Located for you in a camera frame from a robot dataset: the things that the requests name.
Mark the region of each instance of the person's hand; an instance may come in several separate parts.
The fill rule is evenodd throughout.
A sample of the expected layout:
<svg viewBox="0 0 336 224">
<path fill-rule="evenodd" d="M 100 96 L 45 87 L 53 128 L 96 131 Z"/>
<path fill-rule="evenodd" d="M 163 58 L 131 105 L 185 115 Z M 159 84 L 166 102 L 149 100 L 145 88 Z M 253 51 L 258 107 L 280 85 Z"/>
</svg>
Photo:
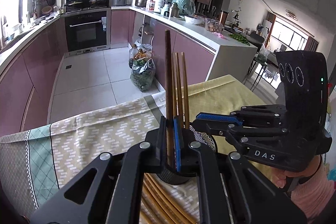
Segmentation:
<svg viewBox="0 0 336 224">
<path fill-rule="evenodd" d="M 308 167 L 302 172 L 290 172 L 272 167 L 271 181 L 278 187 L 283 188 L 286 185 L 286 177 L 310 177 L 320 166 L 320 155 L 316 155 L 309 163 Z"/>
</svg>

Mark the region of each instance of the green vegetables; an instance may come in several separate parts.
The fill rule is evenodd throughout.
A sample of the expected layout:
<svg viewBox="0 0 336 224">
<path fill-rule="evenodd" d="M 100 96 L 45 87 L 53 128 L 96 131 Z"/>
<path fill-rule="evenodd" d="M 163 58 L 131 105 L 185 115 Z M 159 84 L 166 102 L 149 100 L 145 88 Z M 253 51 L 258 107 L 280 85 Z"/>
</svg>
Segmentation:
<svg viewBox="0 0 336 224">
<path fill-rule="evenodd" d="M 241 34 L 234 34 L 234 33 L 231 33 L 229 34 L 229 37 L 243 43 L 243 44 L 246 44 L 246 45 L 250 45 L 250 43 L 248 42 L 247 38 Z"/>
<path fill-rule="evenodd" d="M 133 61 L 131 81 L 140 89 L 148 90 L 151 87 L 155 75 L 155 65 L 153 59 L 143 57 Z"/>
</svg>

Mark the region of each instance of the built-in oven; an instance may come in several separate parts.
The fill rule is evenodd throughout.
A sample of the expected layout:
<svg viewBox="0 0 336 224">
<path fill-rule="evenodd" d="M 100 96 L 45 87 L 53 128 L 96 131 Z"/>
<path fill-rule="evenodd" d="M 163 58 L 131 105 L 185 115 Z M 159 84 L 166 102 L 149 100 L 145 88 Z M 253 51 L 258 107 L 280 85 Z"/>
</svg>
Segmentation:
<svg viewBox="0 0 336 224">
<path fill-rule="evenodd" d="M 108 9 L 74 12 L 65 17 L 69 53 L 67 56 L 110 48 L 110 18 Z"/>
</svg>

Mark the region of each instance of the tablecloth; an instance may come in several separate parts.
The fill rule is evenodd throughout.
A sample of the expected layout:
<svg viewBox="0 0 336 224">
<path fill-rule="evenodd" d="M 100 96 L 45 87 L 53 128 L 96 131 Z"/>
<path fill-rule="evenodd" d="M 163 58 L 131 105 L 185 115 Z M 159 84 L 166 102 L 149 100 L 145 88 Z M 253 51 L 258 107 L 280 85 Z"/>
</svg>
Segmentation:
<svg viewBox="0 0 336 224">
<path fill-rule="evenodd" d="M 241 106 L 264 104 L 231 75 L 188 88 L 191 121 L 199 112 L 229 114 Z M 29 217 L 100 153 L 123 153 L 143 141 L 148 131 L 159 127 L 161 115 L 165 115 L 165 92 L 3 136 L 3 190 L 18 212 Z M 224 137 L 215 139 L 218 152 L 235 150 Z M 269 167 L 255 165 L 269 176 Z M 160 183 L 187 212 L 199 218 L 195 179 L 179 186 Z"/>
</svg>

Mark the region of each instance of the white tile floor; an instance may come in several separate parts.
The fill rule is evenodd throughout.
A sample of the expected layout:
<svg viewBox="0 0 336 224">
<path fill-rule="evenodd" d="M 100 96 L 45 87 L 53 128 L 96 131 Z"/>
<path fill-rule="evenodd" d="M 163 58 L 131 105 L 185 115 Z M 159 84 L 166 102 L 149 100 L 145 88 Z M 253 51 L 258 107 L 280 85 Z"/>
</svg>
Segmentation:
<svg viewBox="0 0 336 224">
<path fill-rule="evenodd" d="M 50 123 L 80 113 L 124 103 L 159 92 L 141 92 L 129 79 L 128 48 L 65 58 L 58 76 Z"/>
</svg>

